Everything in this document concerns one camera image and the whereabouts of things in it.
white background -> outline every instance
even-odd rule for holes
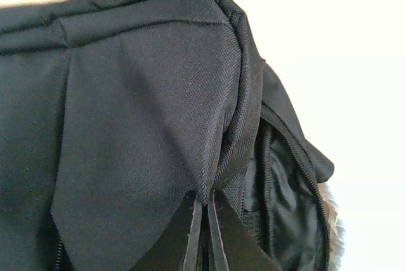
[[[48,0],[0,0],[0,4]],[[406,0],[235,0],[305,135],[331,158],[346,225],[341,270],[406,255]]]

black garment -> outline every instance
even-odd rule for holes
[[[128,271],[189,190],[222,190],[284,270],[323,270],[304,137],[232,0],[69,0],[0,10],[0,270]]]

black bag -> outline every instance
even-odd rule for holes
[[[232,0],[69,0],[0,27],[0,270],[327,270],[333,165]]]

beige surface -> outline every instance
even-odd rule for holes
[[[406,239],[406,0],[236,2],[306,136],[336,164],[341,270],[398,270]]]

black backpack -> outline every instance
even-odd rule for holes
[[[0,10],[0,270],[327,270],[333,165],[232,0]]]

